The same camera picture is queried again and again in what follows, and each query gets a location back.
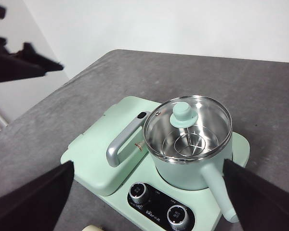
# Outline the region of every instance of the black button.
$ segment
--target black button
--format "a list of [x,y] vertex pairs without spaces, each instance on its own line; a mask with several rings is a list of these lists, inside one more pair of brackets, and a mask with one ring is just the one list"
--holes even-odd
[[144,193],[144,186],[142,184],[134,184],[132,187],[131,187],[131,195],[134,196],[134,197],[138,197],[140,196],[141,194]]
[[180,223],[184,220],[185,212],[180,207],[173,207],[168,214],[169,220],[173,223]]
[[145,117],[146,116],[146,112],[141,112],[138,116],[137,116],[137,118],[138,119],[142,119],[143,117]]

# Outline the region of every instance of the mint green appliance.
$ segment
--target mint green appliance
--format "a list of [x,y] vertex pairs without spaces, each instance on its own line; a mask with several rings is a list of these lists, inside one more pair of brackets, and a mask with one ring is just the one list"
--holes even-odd
[[[185,97],[184,99],[194,102],[186,102],[189,106],[186,106],[185,103],[182,104],[180,111],[183,111],[183,113],[180,114],[179,112],[180,115],[178,115],[175,110],[173,111],[173,107],[178,102],[182,102],[182,100],[176,99],[171,103],[168,102],[161,105],[137,97],[124,98],[118,104],[111,106],[87,131],[71,142],[68,150],[62,155],[61,162],[72,160],[75,166],[76,181],[98,195],[143,230],[165,230],[165,226],[162,227],[159,224],[159,220],[162,222],[163,219],[167,219],[166,216],[171,214],[172,211],[169,210],[171,209],[169,206],[168,212],[165,210],[164,215],[159,214],[157,216],[154,210],[146,210],[142,214],[141,209],[136,210],[135,207],[132,207],[131,205],[142,206],[129,201],[131,199],[132,186],[138,185],[142,187],[141,184],[135,184],[137,182],[156,189],[159,194],[171,197],[171,202],[174,203],[173,206],[177,206],[176,209],[184,211],[184,208],[188,208],[189,212],[193,213],[193,219],[188,216],[186,211],[182,213],[186,214],[183,215],[184,219],[179,220],[177,223],[170,219],[169,222],[171,224],[169,227],[172,230],[187,229],[186,223],[191,222],[191,220],[193,220],[193,224],[189,226],[189,230],[214,230],[223,207],[226,207],[226,210],[222,210],[224,216],[228,217],[230,221],[234,221],[236,218],[235,212],[231,210],[232,206],[227,201],[228,196],[222,181],[221,166],[225,158],[232,158],[234,162],[245,166],[249,157],[249,144],[244,137],[232,132],[231,118],[228,117],[230,115],[218,103],[217,115],[224,121],[221,127],[227,131],[224,132],[227,139],[226,142],[223,142],[223,140],[218,141],[217,149],[214,149],[216,147],[213,146],[213,148],[205,146],[209,138],[215,141],[214,137],[208,136],[208,131],[204,131],[204,129],[200,133],[199,129],[191,128],[197,127],[201,121],[205,121],[201,119],[203,112],[195,108],[203,107],[202,109],[205,110],[208,110],[208,108],[206,109],[204,102],[201,101],[202,98],[200,99],[198,96],[193,96],[192,99],[191,97]],[[181,121],[177,124],[176,122],[171,122],[170,117],[172,114],[175,114]],[[159,122],[162,122],[164,127],[168,126],[167,129],[170,128],[171,130],[165,129],[163,133],[154,132],[154,135],[153,133],[150,134],[150,132],[154,131],[152,128],[155,127],[150,126]],[[179,130],[178,134],[180,136],[177,137],[177,133],[172,136],[172,144],[174,145],[178,138],[181,140],[177,141],[179,143],[176,143],[174,148],[174,146],[170,145],[171,139],[166,139],[166,137],[175,129]],[[188,134],[190,135],[189,140],[185,139]],[[159,154],[152,153],[153,148],[155,151],[157,150],[154,146],[157,145],[154,144],[154,140],[162,141],[162,144],[159,144],[161,151]],[[180,153],[175,153],[175,149],[183,154],[182,157],[179,156],[181,155]],[[210,153],[209,149],[211,149],[210,151],[217,150],[218,152]],[[163,155],[166,159],[171,160],[171,157],[179,157],[178,161],[189,162],[188,160],[190,160],[190,163],[169,163],[169,161],[161,159]],[[196,156],[202,156],[202,159],[198,160]],[[173,177],[172,173],[176,171],[186,174],[183,182],[180,182],[183,176],[175,174],[177,178]],[[142,200],[150,200],[146,192],[143,193],[143,197],[138,198],[139,203],[142,203]]]

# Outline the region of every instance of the silver handle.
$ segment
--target silver handle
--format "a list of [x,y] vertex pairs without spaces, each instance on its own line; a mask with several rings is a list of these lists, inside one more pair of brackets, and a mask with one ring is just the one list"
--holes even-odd
[[117,167],[120,164],[118,150],[129,139],[129,137],[144,124],[146,118],[151,112],[141,112],[133,119],[120,134],[110,143],[106,151],[106,158],[111,167]]

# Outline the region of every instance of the lid rim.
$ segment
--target lid rim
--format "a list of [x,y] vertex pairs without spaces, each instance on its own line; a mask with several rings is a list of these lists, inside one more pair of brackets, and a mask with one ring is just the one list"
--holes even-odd
[[[158,111],[158,109],[161,108],[162,106],[164,106],[164,105],[166,105],[172,101],[175,101],[178,99],[184,99],[184,98],[207,99],[207,100],[211,100],[214,103],[218,104],[227,114],[227,118],[229,120],[229,131],[228,131],[225,139],[218,146],[213,148],[211,151],[205,153],[204,155],[195,155],[195,156],[184,157],[184,158],[177,158],[177,157],[170,157],[170,156],[161,155],[159,152],[157,152],[155,149],[153,149],[147,141],[146,131],[147,131],[147,127],[148,127],[148,121],[152,116],[154,116],[155,112]],[[144,122],[144,126],[143,126],[144,141],[148,147],[149,152],[151,154],[153,154],[154,156],[156,156],[157,158],[159,158],[160,160],[162,160],[164,162],[172,163],[172,164],[189,164],[190,162],[202,161],[202,160],[214,157],[229,143],[230,138],[232,137],[232,131],[233,131],[232,118],[231,118],[231,115],[230,115],[228,109],[223,104],[221,104],[219,101],[217,101],[213,98],[210,98],[207,96],[201,96],[201,95],[187,95],[187,96],[177,97],[177,98],[174,98],[174,99],[171,99],[171,100],[168,100],[168,101],[162,103],[157,108],[155,108],[152,111],[152,113],[147,117],[147,119]]]

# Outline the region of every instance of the lid knob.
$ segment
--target lid knob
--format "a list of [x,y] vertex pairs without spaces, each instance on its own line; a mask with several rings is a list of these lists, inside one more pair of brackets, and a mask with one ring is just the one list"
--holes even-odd
[[170,123],[176,128],[188,128],[198,119],[198,114],[187,102],[178,102],[172,109]]

